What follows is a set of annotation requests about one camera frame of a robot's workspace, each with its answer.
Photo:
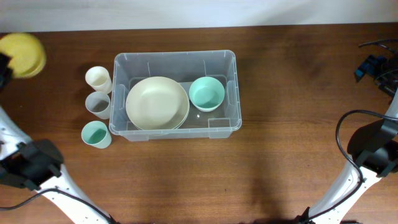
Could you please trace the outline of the yellow bowl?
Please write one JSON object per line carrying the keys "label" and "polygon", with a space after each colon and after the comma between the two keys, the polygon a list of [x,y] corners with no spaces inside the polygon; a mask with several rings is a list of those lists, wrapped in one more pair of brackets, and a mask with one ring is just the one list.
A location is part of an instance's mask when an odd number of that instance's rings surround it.
{"label": "yellow bowl", "polygon": [[1,37],[1,53],[11,58],[9,67],[13,78],[32,78],[46,64],[44,46],[28,33],[12,33]]}

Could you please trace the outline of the cream cup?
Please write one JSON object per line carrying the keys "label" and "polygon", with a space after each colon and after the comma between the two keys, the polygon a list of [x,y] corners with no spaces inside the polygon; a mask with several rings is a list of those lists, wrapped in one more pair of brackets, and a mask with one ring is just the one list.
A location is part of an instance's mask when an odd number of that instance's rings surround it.
{"label": "cream cup", "polygon": [[104,67],[95,66],[85,74],[85,80],[96,91],[109,94],[112,92],[112,81],[109,72]]}

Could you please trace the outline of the translucent grey cup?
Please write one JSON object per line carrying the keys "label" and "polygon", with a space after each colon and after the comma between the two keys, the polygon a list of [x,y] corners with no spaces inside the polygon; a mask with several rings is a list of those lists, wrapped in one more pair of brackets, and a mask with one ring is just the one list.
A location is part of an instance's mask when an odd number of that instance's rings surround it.
{"label": "translucent grey cup", "polygon": [[111,100],[103,92],[95,91],[89,94],[85,100],[85,107],[100,119],[110,119]]}

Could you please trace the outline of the mint green cup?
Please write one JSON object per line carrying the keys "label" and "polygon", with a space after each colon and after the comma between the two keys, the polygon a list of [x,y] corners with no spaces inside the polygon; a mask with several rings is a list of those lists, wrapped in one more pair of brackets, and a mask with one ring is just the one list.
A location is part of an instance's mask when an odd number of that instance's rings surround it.
{"label": "mint green cup", "polygon": [[87,123],[81,131],[81,138],[85,144],[98,149],[105,149],[112,142],[111,134],[102,121]]}

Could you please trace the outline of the beige bowl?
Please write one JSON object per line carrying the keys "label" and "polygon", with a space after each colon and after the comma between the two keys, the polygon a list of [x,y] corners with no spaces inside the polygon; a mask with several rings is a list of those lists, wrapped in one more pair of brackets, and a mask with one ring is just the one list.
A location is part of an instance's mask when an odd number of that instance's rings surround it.
{"label": "beige bowl", "polygon": [[135,84],[126,98],[126,113],[141,130],[176,129],[190,111],[188,95],[176,81],[150,77]]}

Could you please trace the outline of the mint green bowl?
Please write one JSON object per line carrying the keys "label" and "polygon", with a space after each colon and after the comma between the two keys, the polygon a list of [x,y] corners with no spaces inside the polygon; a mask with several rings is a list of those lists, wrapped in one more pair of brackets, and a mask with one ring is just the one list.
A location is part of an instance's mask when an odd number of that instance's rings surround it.
{"label": "mint green bowl", "polygon": [[190,85],[188,94],[193,105],[211,108],[222,104],[225,97],[225,89],[216,78],[201,77]]}

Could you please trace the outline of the white bowl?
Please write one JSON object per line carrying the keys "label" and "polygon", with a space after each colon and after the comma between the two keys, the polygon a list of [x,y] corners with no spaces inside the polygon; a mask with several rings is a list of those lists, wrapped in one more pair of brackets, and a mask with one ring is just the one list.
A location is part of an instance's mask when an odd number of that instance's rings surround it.
{"label": "white bowl", "polygon": [[219,106],[220,106],[220,105],[216,105],[216,106],[213,106],[213,107],[211,107],[211,108],[205,108],[205,107],[201,107],[201,106],[198,106],[198,105],[194,105],[195,108],[197,108],[198,110],[200,110],[200,111],[202,111],[202,112],[211,112],[211,111],[214,111],[214,110],[217,109]]}

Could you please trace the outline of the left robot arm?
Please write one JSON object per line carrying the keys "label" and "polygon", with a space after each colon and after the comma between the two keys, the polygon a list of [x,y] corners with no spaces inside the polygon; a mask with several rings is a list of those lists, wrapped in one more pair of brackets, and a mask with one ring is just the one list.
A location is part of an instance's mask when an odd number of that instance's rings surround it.
{"label": "left robot arm", "polygon": [[15,210],[44,196],[73,223],[116,223],[97,207],[67,172],[58,148],[48,139],[32,140],[1,110],[1,184],[36,194],[2,211]]}

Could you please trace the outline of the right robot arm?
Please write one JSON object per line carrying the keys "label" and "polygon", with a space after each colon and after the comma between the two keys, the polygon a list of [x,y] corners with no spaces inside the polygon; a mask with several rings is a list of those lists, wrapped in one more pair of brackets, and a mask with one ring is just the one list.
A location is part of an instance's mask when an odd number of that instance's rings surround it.
{"label": "right robot arm", "polygon": [[397,55],[389,59],[369,56],[354,74],[357,80],[369,74],[393,99],[385,114],[356,110],[342,116],[367,114],[378,120],[354,132],[347,148],[341,150],[347,160],[341,174],[314,206],[297,217],[297,223],[342,223],[365,191],[397,172]]}

